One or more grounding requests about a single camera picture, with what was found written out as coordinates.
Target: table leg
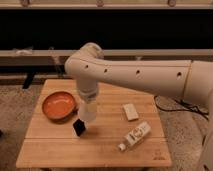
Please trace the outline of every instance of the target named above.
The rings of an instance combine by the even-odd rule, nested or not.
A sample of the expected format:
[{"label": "table leg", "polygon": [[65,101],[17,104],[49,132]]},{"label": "table leg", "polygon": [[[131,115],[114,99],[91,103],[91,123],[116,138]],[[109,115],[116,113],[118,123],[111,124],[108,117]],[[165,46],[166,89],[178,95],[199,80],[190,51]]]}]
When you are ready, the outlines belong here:
[{"label": "table leg", "polygon": [[51,171],[49,168],[41,168],[41,171]]},{"label": "table leg", "polygon": [[149,170],[149,167],[143,167],[142,169],[141,169],[141,171],[148,171]]}]

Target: lotion bottle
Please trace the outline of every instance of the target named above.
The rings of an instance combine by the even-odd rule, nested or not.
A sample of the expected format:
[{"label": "lotion bottle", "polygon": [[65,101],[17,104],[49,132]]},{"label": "lotion bottle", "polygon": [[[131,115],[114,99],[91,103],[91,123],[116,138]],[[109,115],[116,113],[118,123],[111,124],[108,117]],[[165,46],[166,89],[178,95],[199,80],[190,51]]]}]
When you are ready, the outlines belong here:
[{"label": "lotion bottle", "polygon": [[134,146],[137,142],[143,139],[150,131],[150,125],[147,122],[142,122],[124,137],[124,141],[118,145],[119,150],[125,151],[127,148]]}]

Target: white bottle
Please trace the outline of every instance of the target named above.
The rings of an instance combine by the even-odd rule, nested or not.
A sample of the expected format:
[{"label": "white bottle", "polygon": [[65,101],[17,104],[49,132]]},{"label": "white bottle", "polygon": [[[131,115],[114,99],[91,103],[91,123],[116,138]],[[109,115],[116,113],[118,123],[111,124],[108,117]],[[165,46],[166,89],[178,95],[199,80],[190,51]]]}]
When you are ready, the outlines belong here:
[{"label": "white bottle", "polygon": [[143,139],[150,131],[150,125],[147,122],[142,122],[124,137],[124,141],[118,145],[119,150],[124,151],[127,148],[132,147]]},{"label": "white bottle", "polygon": [[82,101],[80,103],[79,109],[78,109],[78,117],[83,122],[91,122],[95,120],[97,115],[97,101],[93,100],[91,102],[84,102]]}]

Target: bottle label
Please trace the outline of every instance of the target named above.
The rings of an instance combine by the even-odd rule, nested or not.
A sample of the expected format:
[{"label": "bottle label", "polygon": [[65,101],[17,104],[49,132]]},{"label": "bottle label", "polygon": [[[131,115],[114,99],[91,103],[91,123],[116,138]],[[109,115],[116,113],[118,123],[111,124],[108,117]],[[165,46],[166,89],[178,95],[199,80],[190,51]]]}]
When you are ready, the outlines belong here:
[{"label": "bottle label", "polygon": [[146,136],[151,130],[150,125],[147,122],[142,122],[135,129],[129,132],[125,138],[129,142],[130,146],[133,146],[140,139]]}]

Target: floor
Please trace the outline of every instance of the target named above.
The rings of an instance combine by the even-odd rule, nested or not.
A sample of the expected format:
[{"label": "floor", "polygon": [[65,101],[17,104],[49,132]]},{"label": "floor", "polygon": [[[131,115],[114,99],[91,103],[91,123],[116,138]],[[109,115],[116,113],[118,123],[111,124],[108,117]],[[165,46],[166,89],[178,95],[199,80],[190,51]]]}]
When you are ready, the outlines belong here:
[{"label": "floor", "polygon": [[[29,89],[23,90],[25,75],[0,76],[0,171],[39,171],[40,169],[17,169],[16,159],[23,142],[31,114],[36,105],[42,84],[54,75],[36,77]],[[160,97],[158,104],[164,108],[179,108],[171,99]],[[159,111],[162,125],[168,140],[173,165],[169,168],[150,168],[149,171],[193,171],[202,148],[202,138],[207,122],[189,112]],[[87,169],[105,171],[109,169]]]}]

